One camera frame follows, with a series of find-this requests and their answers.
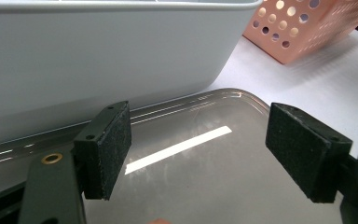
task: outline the perforated basket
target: perforated basket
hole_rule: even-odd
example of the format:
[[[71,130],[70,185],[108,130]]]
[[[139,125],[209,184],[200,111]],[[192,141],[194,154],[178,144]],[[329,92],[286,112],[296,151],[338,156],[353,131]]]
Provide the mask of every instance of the perforated basket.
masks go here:
[[[357,25],[358,0],[265,0],[243,35],[280,63],[290,63]]]

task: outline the round hole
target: round hole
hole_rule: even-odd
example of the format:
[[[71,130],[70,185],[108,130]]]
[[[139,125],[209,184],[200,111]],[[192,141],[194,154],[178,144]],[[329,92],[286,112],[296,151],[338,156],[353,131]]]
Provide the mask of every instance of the round hole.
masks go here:
[[[279,0],[276,5],[277,9],[282,9],[284,7],[284,2],[282,0]]]
[[[279,39],[279,35],[278,34],[273,34],[272,35],[272,41],[277,41]]]
[[[262,7],[258,10],[258,15],[260,17],[264,17],[264,15],[266,15],[266,12],[267,12],[266,9],[264,7]]]
[[[58,224],[58,219],[55,217],[46,219],[42,224]]]
[[[287,8],[287,15],[288,16],[294,16],[295,14],[296,14],[296,8],[295,7]]]
[[[273,22],[275,22],[276,20],[277,20],[277,16],[276,16],[275,14],[269,15],[269,17],[268,17],[268,21],[269,21],[269,22],[273,23]]]
[[[95,135],[92,135],[92,134],[91,134],[91,135],[87,135],[87,136],[86,136],[86,139],[87,139],[87,140],[91,140],[91,139],[93,139],[94,137],[95,137]]]
[[[282,47],[283,47],[284,49],[289,48],[289,46],[290,46],[290,42],[289,42],[289,41],[283,41],[283,42],[282,42]]]
[[[286,29],[286,27],[287,27],[287,22],[286,22],[286,21],[281,21],[281,22],[279,23],[279,28],[280,28],[281,30]]]
[[[308,21],[309,18],[310,17],[308,16],[308,14],[301,14],[299,20],[300,20],[301,23],[305,23],[305,22]]]
[[[263,30],[261,30],[261,32],[263,32],[263,34],[268,34],[269,33],[269,28],[267,26],[263,27]]]
[[[42,159],[42,163],[46,165],[50,165],[56,163],[57,161],[60,161],[61,159],[62,159],[61,153],[51,153]]]
[[[310,8],[316,8],[319,6],[319,0],[310,0]]]
[[[260,25],[260,22],[254,21],[254,28],[257,28]]]
[[[298,29],[295,27],[295,28],[292,28],[290,30],[290,36],[291,37],[296,37],[298,35]]]

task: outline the orange plastic basket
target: orange plastic basket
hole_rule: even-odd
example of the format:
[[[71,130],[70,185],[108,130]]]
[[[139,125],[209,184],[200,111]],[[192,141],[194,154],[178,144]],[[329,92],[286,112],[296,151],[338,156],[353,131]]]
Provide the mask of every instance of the orange plastic basket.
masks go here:
[[[357,25],[358,0],[265,0],[243,35],[280,63],[290,63]]]

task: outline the white surface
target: white surface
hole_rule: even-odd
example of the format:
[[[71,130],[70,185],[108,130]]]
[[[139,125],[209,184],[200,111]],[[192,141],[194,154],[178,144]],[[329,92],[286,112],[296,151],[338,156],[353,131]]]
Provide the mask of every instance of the white surface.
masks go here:
[[[343,133],[358,156],[358,32],[282,65],[242,38],[205,91],[238,88],[264,100],[294,105]]]
[[[0,1],[0,143],[209,86],[262,1],[205,2]]]

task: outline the orange object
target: orange object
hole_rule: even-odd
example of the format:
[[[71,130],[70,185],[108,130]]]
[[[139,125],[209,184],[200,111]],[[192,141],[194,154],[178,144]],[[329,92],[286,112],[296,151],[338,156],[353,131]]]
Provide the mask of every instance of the orange object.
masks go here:
[[[243,35],[280,63],[290,63],[357,25],[358,0],[265,0]]]

